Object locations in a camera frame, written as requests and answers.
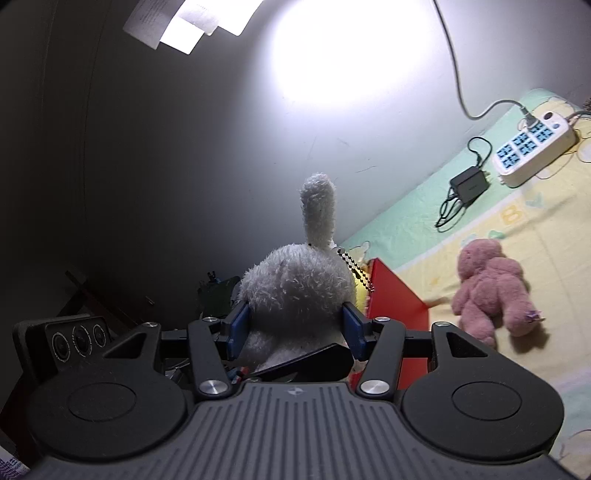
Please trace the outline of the white fluffy bunny plush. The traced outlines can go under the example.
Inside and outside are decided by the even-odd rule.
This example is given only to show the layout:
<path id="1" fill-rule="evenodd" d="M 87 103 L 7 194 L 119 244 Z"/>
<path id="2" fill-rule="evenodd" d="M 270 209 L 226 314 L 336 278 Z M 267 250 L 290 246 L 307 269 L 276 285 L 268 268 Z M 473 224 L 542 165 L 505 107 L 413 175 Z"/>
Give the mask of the white fluffy bunny plush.
<path id="1" fill-rule="evenodd" d="M 335 247 L 335 185 L 328 175 L 304 181 L 301 212 L 304 243 L 271 251 L 239 283 L 238 300 L 249 306 L 252 332 L 238 362 L 254 371 L 344 341 L 339 312 L 356 300 L 356 288 Z"/>

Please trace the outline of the pink teddy bear plush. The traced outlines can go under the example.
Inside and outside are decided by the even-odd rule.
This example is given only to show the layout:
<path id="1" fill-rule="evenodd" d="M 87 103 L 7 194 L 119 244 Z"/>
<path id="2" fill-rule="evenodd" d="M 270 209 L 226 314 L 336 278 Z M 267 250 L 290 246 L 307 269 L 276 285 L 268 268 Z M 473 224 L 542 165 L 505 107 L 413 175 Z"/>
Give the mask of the pink teddy bear plush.
<path id="1" fill-rule="evenodd" d="M 459 326 L 491 348 L 496 323 L 513 337 L 532 333 L 543 321 L 531 300 L 521 264 L 505 255 L 495 239 L 476 239 L 461 251 L 457 271 L 460 288 L 451 303 Z"/>

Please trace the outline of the yellow tiger plush toy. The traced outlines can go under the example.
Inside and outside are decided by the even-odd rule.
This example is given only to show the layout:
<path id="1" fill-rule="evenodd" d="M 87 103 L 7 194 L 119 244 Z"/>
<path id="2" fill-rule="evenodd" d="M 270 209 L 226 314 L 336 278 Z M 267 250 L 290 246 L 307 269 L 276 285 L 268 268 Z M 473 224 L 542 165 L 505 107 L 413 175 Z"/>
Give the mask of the yellow tiger plush toy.
<path id="1" fill-rule="evenodd" d="M 358 264 L 355 261 L 351 261 L 349 267 L 351 267 L 353 282 L 355 282 L 356 308 L 362 313 L 366 313 L 370 294 L 373 292 L 373 285 L 370 282 L 370 267 L 367 264 Z"/>

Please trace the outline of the striped clothes pile left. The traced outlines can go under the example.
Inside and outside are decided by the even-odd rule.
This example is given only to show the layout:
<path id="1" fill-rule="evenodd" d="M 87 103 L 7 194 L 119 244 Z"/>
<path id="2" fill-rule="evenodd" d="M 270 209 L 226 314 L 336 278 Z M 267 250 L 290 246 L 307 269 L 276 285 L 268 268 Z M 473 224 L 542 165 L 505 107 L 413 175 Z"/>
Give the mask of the striped clothes pile left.
<path id="1" fill-rule="evenodd" d="M 214 271 L 207 273 L 208 281 L 197 288 L 197 317 L 224 318 L 232 309 L 232 292 L 240 278 L 232 276 L 219 280 Z"/>

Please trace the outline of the red cardboard box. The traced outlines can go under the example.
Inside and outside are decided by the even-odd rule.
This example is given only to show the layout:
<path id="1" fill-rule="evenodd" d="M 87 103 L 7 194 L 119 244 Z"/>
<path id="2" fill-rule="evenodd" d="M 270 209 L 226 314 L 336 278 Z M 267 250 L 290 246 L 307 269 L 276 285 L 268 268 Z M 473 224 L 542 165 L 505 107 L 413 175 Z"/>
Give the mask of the red cardboard box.
<path id="1" fill-rule="evenodd" d="M 402 322 L 409 330 L 429 330 L 427 305 L 381 259 L 370 259 L 365 273 L 374 290 L 369 292 L 356 280 L 356 308 L 368 319 L 389 317 Z M 427 373 L 427 358 L 403 359 L 398 389 L 410 387 Z"/>

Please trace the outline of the black power adapter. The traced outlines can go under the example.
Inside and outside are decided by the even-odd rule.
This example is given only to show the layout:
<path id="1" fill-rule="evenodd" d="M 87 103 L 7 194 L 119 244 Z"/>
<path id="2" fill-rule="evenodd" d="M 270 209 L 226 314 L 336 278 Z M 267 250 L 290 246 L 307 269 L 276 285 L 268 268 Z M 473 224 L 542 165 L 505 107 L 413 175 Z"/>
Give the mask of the black power adapter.
<path id="1" fill-rule="evenodd" d="M 470 206 L 490 186 L 485 172 L 471 166 L 450 180 L 452 198 L 458 199 L 462 206 Z"/>

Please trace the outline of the bear print bed sheet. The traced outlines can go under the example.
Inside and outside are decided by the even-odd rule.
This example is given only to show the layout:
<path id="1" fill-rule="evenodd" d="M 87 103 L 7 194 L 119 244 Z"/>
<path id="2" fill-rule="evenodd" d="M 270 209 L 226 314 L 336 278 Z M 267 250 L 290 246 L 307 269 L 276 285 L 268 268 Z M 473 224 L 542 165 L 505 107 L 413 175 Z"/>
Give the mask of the bear print bed sheet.
<path id="1" fill-rule="evenodd" d="M 590 116 L 587 108 L 546 90 L 528 93 L 524 103 L 536 114 L 551 110 L 569 118 L 576 144 L 518 188 L 492 176 L 472 206 L 437 228 L 450 179 L 472 161 L 464 151 L 346 245 L 381 259 L 433 303 L 432 320 L 449 321 L 460 251 L 478 238 L 498 240 L 522 265 L 543 316 L 541 329 L 521 339 L 499 329 L 498 349 L 560 393 L 565 421 L 552 453 L 585 479 L 590 475 Z"/>

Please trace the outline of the white power strip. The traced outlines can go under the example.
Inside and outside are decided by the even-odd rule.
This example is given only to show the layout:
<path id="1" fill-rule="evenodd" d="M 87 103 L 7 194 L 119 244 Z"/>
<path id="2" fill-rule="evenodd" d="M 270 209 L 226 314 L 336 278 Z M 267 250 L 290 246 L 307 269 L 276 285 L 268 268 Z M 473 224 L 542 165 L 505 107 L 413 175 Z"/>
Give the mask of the white power strip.
<path id="1" fill-rule="evenodd" d="M 501 183 L 509 188 L 524 184 L 577 143 L 574 129 L 559 113 L 545 111 L 534 117 L 532 126 L 523 127 L 492 158 Z"/>

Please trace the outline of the papers on wall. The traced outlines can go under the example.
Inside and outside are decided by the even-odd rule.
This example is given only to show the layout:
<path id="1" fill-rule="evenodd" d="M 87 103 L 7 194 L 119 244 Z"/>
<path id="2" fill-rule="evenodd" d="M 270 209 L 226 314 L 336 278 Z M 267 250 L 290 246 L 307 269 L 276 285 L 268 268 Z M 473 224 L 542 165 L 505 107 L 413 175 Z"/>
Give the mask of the papers on wall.
<path id="1" fill-rule="evenodd" d="M 123 31 L 156 49 L 165 44 L 185 55 L 217 29 L 239 36 L 262 4 L 253 1 L 139 1 Z"/>

